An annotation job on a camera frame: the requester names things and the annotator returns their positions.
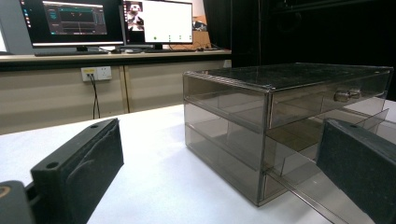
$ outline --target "transparent drawer box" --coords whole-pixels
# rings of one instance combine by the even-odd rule
[[[377,124],[392,72],[312,63],[186,72],[186,145],[263,205],[320,175],[314,159],[324,119]]]

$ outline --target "electrical socket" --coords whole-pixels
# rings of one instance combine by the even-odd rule
[[[82,74],[82,81],[91,81],[90,75],[93,76],[95,80],[99,80],[95,67],[81,68],[81,74]]]
[[[96,74],[99,80],[111,79],[112,78],[111,67],[110,66],[96,67]]]

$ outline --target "monitor screen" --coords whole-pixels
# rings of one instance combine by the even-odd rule
[[[123,44],[118,0],[20,0],[33,48]]]
[[[192,44],[192,3],[123,0],[125,39],[133,44]]]

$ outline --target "white table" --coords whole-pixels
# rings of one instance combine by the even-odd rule
[[[89,223],[330,223],[290,192],[246,200],[186,148],[182,105],[118,118],[124,165]],[[31,183],[33,166],[97,121],[0,135],[0,182]]]

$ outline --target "black cable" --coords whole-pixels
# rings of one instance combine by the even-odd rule
[[[95,82],[95,78],[93,76],[93,74],[88,74],[88,77],[91,80],[91,84],[93,86],[93,90],[95,92],[95,99],[93,101],[93,118],[95,119],[95,108],[97,107],[97,111],[98,111],[98,117],[100,118],[100,108],[99,108],[99,100],[98,100],[98,94],[96,91],[96,82]]]

